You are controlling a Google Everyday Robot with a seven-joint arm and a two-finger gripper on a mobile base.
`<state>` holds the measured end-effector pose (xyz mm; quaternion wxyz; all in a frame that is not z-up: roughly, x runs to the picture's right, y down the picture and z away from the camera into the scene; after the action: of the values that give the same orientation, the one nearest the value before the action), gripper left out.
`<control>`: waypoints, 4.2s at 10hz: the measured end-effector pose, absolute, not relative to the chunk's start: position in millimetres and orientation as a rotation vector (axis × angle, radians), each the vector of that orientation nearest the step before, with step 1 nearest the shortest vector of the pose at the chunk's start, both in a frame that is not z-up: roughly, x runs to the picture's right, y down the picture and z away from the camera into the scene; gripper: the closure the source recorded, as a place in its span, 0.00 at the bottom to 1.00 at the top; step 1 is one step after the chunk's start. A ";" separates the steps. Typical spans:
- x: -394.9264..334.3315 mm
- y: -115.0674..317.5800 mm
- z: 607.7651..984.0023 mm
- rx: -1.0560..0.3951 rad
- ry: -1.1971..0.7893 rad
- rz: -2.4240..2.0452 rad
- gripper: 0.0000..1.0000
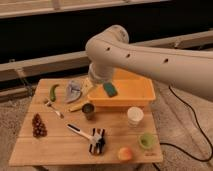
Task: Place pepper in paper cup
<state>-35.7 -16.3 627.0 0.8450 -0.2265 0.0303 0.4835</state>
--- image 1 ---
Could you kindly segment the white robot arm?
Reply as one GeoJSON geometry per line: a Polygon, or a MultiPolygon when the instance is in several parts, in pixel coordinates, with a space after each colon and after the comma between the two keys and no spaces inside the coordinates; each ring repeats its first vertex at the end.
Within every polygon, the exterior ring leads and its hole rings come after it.
{"type": "Polygon", "coordinates": [[[120,25],[90,38],[85,51],[93,83],[110,81],[121,68],[213,102],[213,52],[134,46],[120,25]]]}

